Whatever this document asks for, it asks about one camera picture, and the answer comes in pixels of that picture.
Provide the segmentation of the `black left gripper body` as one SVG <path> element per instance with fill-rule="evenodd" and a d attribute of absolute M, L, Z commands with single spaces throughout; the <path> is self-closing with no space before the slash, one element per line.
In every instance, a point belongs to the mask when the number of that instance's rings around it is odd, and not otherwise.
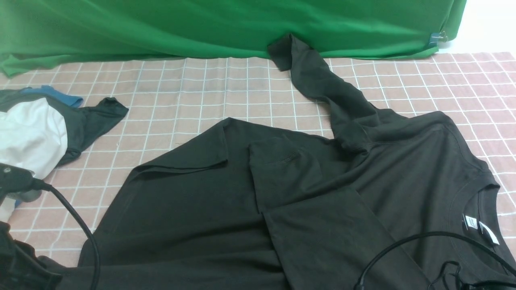
<path fill-rule="evenodd" d="M 0 288 L 2 290 L 55 290 L 62 275 L 47 270 L 29 244 L 9 233 L 10 225 L 0 223 Z"/>

